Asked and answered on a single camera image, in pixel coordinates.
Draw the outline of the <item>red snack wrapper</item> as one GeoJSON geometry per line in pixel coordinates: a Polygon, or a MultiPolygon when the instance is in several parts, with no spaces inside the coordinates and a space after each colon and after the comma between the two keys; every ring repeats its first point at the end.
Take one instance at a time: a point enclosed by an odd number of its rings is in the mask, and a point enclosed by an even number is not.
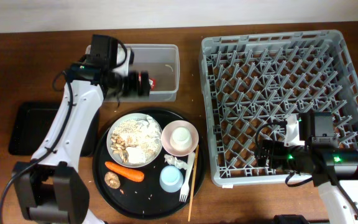
{"type": "Polygon", "coordinates": [[[155,89],[155,79],[149,76],[148,82],[150,84],[150,90],[153,91],[155,89]]]}

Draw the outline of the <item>light blue cup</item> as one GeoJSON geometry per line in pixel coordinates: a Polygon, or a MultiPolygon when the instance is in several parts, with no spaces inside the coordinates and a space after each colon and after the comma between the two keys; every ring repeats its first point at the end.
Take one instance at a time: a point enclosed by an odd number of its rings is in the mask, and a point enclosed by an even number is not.
{"type": "Polygon", "coordinates": [[[169,165],[162,169],[159,181],[164,191],[174,193],[181,189],[183,185],[183,175],[175,166],[169,165]]]}

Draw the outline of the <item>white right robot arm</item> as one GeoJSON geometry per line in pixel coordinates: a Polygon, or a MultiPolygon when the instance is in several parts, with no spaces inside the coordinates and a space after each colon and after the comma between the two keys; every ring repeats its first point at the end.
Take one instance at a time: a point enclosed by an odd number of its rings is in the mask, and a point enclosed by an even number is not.
{"type": "Polygon", "coordinates": [[[330,223],[358,223],[358,152],[342,151],[334,138],[312,137],[302,146],[257,142],[259,166],[288,172],[288,187],[312,182],[326,207],[330,223]]]}

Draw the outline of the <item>white cup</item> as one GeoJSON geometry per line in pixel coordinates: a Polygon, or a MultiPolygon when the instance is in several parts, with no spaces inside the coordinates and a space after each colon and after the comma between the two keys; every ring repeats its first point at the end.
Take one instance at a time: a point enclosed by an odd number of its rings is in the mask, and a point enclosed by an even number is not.
{"type": "Polygon", "coordinates": [[[187,151],[192,141],[190,130],[184,126],[175,128],[170,137],[170,144],[177,151],[187,151]]]}

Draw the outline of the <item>pink bowl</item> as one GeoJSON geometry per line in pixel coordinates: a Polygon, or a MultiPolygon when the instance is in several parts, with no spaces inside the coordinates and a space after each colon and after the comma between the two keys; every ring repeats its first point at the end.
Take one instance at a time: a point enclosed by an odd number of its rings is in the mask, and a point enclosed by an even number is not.
{"type": "Polygon", "coordinates": [[[199,142],[197,129],[189,122],[176,120],[167,124],[162,131],[162,146],[171,155],[187,156],[199,142]]]}

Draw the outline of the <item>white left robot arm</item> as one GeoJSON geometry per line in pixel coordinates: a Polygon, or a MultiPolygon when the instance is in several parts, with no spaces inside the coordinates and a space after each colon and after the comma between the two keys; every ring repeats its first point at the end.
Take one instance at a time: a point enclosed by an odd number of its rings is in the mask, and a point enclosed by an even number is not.
{"type": "Polygon", "coordinates": [[[54,121],[29,162],[17,162],[13,186],[23,217],[37,223],[102,223],[90,210],[90,193],[78,164],[90,124],[108,89],[122,85],[135,95],[150,93],[149,74],[120,74],[107,66],[73,63],[63,71],[66,84],[54,121]]]}

